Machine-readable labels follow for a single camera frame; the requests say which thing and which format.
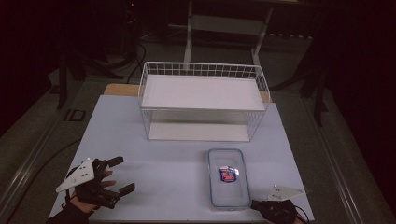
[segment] wire shelf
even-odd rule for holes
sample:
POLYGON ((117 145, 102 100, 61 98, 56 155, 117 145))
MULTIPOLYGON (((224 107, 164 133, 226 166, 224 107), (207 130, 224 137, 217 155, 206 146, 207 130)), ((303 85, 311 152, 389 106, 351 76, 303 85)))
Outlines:
POLYGON ((271 97, 256 65, 147 62, 138 101, 148 139, 250 141, 271 97))

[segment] cable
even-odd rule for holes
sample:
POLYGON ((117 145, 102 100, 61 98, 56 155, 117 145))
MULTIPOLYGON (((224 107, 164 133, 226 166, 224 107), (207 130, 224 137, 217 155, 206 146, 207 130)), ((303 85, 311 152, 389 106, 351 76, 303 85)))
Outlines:
POLYGON ((301 217, 298 217, 298 216, 297 216, 297 218, 298 218, 300 221, 302 221, 303 223, 309 224, 308 215, 307 215, 306 212, 303 210, 303 208, 301 208, 301 207, 299 207, 299 206, 297 206, 297 205, 294 205, 294 206, 295 206, 296 208, 300 209, 300 210, 304 213, 304 215, 305 215, 305 217, 306 217, 306 221, 303 220, 301 217))
POLYGON ((120 68, 120 67, 122 67, 122 66, 124 66, 124 65, 126 65, 126 64, 128 64, 132 59, 133 59, 133 52, 130 52, 130 53, 127 53, 125 56, 124 56, 124 59, 123 60, 121 60, 120 62, 117 62, 117 63, 110 63, 110 64, 103 64, 102 63, 102 66, 103 67, 105 67, 105 68, 107 68, 107 69, 115 69, 115 68, 120 68))
POLYGON ((130 62, 127 65, 125 65, 123 68, 120 68, 120 70, 114 71, 114 73, 117 74, 119 72, 125 71, 126 69, 130 68, 133 64, 134 64, 133 62, 130 62))
MULTIPOLYGON (((166 38, 169 38, 169 37, 172 37, 172 36, 181 34, 181 33, 183 33, 183 32, 187 32, 187 28, 181 28, 181 29, 178 30, 178 31, 174 31, 172 34, 168 35, 166 38)), ((142 36, 140 36, 140 39, 141 39, 141 40, 144 40, 144 41, 146 41, 146 42, 154 42, 154 43, 163 41, 161 38, 159 38, 158 36, 156 36, 156 34, 155 34, 154 32, 148 33, 148 34, 146 34, 146 35, 142 35, 142 36)))
POLYGON ((38 175, 40 174, 40 172, 44 169, 44 167, 46 167, 48 165, 48 163, 55 158, 56 156, 58 156, 61 152, 63 152, 64 150, 68 149, 69 147, 73 146, 75 143, 81 141, 81 138, 69 143, 67 146, 62 147, 61 149, 59 149, 57 152, 55 152, 51 157, 49 157, 38 169, 38 171, 35 173, 35 175, 33 176, 32 180, 30 181, 30 183, 27 185, 25 191, 23 192, 21 198, 18 200, 18 203, 15 205, 15 208, 13 209, 11 215, 8 217, 7 219, 7 223, 9 223, 9 221, 14 217, 15 213, 17 212, 18 208, 21 205, 21 202, 23 200, 23 198, 26 196, 27 191, 29 190, 30 187, 32 187, 32 184, 35 182, 35 179, 38 177, 38 175))
MULTIPOLYGON (((75 168, 71 169, 71 170, 69 171, 69 173, 67 173, 65 179, 67 179, 67 177, 69 177, 71 174, 73 174, 73 172, 75 172, 75 171, 77 170, 77 168, 78 168, 78 166, 76 166, 75 168)), ((64 208, 64 207, 66 206, 66 204, 67 204, 68 202, 70 202, 70 200, 72 200, 74 197, 76 197, 76 194, 73 195, 72 197, 70 197, 70 191, 69 191, 69 189, 67 189, 65 192, 66 192, 66 196, 64 197, 65 202, 64 202, 63 204, 61 204, 61 207, 62 207, 62 208, 64 208)))
POLYGON ((138 56, 138 54, 136 53, 135 57, 136 57, 136 60, 137 60, 137 66, 134 68, 134 70, 132 70, 131 74, 128 76, 128 79, 127 79, 127 81, 126 81, 126 84, 129 84, 129 80, 130 80, 131 77, 134 75, 134 72, 136 71, 136 69, 137 69, 138 67, 140 67, 140 70, 141 70, 141 71, 143 70, 143 68, 142 68, 142 62, 145 60, 145 57, 146 57, 146 48, 145 48, 142 44, 140 44, 140 43, 138 43, 137 45, 140 46, 140 47, 143 49, 143 57, 140 59, 139 56, 138 56))

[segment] black cable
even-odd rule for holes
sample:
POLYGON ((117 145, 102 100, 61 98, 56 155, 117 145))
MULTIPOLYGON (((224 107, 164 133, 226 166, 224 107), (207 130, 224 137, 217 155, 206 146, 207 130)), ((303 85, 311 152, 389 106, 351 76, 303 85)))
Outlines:
POLYGON ((126 54, 124 59, 121 60, 120 62, 103 64, 103 67, 110 69, 110 70, 120 68, 120 67, 123 67, 124 65, 127 65, 128 63, 130 63, 133 58, 134 58, 134 56, 132 56, 132 52, 131 52, 131 53, 126 54))
POLYGON ((300 209, 303 213, 304 213, 304 215, 305 215, 305 217, 306 217, 306 221, 305 220, 303 220, 302 218, 300 218, 300 217, 297 217, 300 221, 302 221, 303 223, 308 223, 309 224, 309 218, 308 218, 308 215, 306 214, 306 212, 303 210, 303 208, 301 208, 301 207, 299 207, 299 206, 297 206, 297 205, 294 205, 296 208, 298 208, 298 209, 300 209))
POLYGON ((64 208, 68 202, 70 202, 72 199, 76 198, 76 194, 73 195, 72 197, 70 197, 70 193, 67 193, 68 195, 66 197, 68 197, 68 200, 66 200, 66 202, 61 204, 61 207, 64 208))
MULTIPOLYGON (((184 35, 183 32, 187 33, 187 28, 181 28, 179 31, 173 32, 172 34, 168 35, 166 38, 169 38, 169 37, 172 37, 172 36, 175 36, 175 35, 179 35, 179 34, 183 34, 184 35)), ((146 41, 146 42, 152 42, 152 43, 158 43, 158 42, 163 41, 159 37, 158 37, 158 39, 149 39, 149 36, 151 36, 151 35, 154 35, 154 37, 155 37, 155 34, 151 32, 151 33, 148 33, 146 35, 141 35, 139 37, 139 39, 143 40, 143 41, 146 41)))
POLYGON ((139 59, 139 56, 136 53, 135 57, 136 57, 136 60, 137 60, 137 66, 134 68, 134 70, 132 70, 131 74, 128 76, 126 84, 129 84, 129 80, 134 75, 134 72, 136 71, 136 69, 138 67, 140 67, 140 70, 143 70, 142 69, 142 62, 145 60, 145 57, 146 57, 146 48, 140 43, 138 43, 137 45, 140 46, 143 49, 143 57, 141 59, 139 59))
POLYGON ((120 70, 114 71, 115 74, 125 71, 126 69, 130 68, 134 63, 130 62, 128 64, 126 64, 123 68, 121 68, 120 70))
POLYGON ((62 147, 61 149, 59 149, 57 152, 55 152, 51 157, 49 157, 42 165, 41 167, 38 169, 38 171, 35 173, 35 175, 33 176, 32 180, 30 181, 30 183, 27 185, 25 191, 23 192, 22 196, 20 197, 20 199, 18 200, 18 203, 15 205, 15 208, 13 209, 11 215, 8 217, 7 219, 7 223, 9 223, 9 221, 15 216, 15 213, 17 212, 18 208, 21 205, 21 202, 23 200, 23 198, 26 196, 27 191, 29 190, 30 187, 32 187, 32 184, 35 182, 35 179, 38 177, 38 175, 40 174, 40 172, 44 169, 44 167, 46 167, 48 165, 48 163, 55 158, 56 156, 58 156, 61 152, 63 152, 64 150, 66 150, 67 148, 73 146, 75 143, 81 141, 81 138, 69 143, 67 146, 62 147))

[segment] table surface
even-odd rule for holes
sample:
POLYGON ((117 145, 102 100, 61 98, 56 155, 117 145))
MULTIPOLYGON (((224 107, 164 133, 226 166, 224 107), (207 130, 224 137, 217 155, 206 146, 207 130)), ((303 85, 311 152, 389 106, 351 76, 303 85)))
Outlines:
MULTIPOLYGON (((263 222, 259 212, 217 211, 210 203, 207 151, 238 148, 245 158, 251 198, 264 201, 274 185, 304 189, 276 105, 271 103, 249 143, 149 141, 137 98, 138 87, 109 85, 93 111, 70 168, 87 158, 109 160, 113 167, 110 190, 135 182, 136 190, 121 198, 115 209, 101 208, 92 221, 102 222, 263 222)), ((313 219, 306 195, 291 199, 313 219)), ((61 192, 51 216, 61 210, 61 192)))

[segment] white shelf board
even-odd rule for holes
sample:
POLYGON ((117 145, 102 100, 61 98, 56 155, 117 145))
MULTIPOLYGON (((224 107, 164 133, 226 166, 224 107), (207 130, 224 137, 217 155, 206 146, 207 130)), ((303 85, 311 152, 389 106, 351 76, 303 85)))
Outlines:
POLYGON ((153 112, 151 140, 248 142, 243 112, 163 111, 153 112))
POLYGON ((143 109, 265 111, 255 79, 148 75, 143 109))

